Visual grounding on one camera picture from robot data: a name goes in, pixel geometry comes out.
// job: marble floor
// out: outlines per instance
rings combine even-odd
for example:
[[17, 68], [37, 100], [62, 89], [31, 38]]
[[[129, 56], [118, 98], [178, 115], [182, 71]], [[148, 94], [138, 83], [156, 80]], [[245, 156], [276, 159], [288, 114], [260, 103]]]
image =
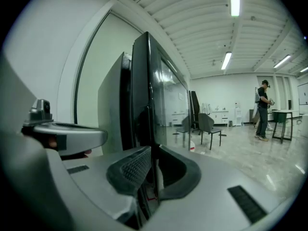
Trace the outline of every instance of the marble floor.
[[[221, 127], [226, 137], [211, 136], [198, 132], [191, 133], [195, 143], [195, 152], [223, 160], [238, 168], [244, 174], [258, 181], [270, 191], [273, 191], [282, 202], [300, 189], [306, 179], [308, 170], [308, 138], [301, 136], [301, 125], [293, 120], [292, 141], [272, 139], [272, 132], [267, 131], [268, 142], [255, 138], [256, 129], [247, 124], [241, 127]], [[277, 125], [278, 136], [281, 135], [282, 124]], [[289, 135], [291, 122], [288, 120], [285, 134]]]

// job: white cabinet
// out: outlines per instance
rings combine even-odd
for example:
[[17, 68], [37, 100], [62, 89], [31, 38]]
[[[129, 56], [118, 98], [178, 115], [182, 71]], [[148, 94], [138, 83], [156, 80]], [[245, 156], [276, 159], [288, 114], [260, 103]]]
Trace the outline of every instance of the white cabinet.
[[182, 125], [182, 121], [186, 118], [185, 113], [172, 114], [172, 125]]
[[226, 110], [212, 111], [210, 117], [214, 120], [214, 124], [227, 124], [229, 126], [229, 112]]

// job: jeans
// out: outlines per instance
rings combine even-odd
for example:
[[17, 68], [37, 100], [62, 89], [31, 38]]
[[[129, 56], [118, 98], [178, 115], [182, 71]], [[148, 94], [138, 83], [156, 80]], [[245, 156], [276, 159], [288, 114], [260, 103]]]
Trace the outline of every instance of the jeans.
[[260, 122], [257, 129], [257, 135], [265, 137], [265, 130], [268, 125], [268, 110], [267, 108], [258, 106], [258, 111], [260, 114]]

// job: trash bin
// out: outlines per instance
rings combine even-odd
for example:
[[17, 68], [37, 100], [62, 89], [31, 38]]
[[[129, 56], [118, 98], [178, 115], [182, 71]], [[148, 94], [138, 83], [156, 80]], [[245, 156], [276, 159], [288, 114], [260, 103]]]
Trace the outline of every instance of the trash bin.
[[274, 116], [274, 122], [278, 122], [278, 123], [285, 122], [285, 119], [286, 119], [286, 114], [285, 113], [273, 112], [273, 116]]

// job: person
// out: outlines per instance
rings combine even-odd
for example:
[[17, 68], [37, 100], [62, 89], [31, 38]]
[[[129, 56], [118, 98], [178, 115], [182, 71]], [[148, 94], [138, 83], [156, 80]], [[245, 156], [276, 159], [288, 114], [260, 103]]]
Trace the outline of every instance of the person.
[[[260, 117], [259, 117], [259, 119], [258, 119], [258, 121], [257, 121], [257, 123], [256, 123], [256, 125], [255, 125], [255, 128], [257, 128], [258, 126], [259, 126], [259, 122], [260, 122]], [[274, 129], [270, 126], [270, 123], [268, 122], [268, 124], [267, 124], [267, 128], [266, 128], [266, 130], [269, 130], [269, 131], [274, 131]]]
[[260, 101], [258, 102], [260, 122], [255, 137], [262, 141], [269, 141], [265, 136], [265, 131], [268, 125], [268, 104], [271, 105], [271, 101], [268, 100], [268, 96], [266, 94], [266, 89], [268, 86], [269, 82], [267, 80], [263, 80], [262, 86], [257, 90], [260, 96]]

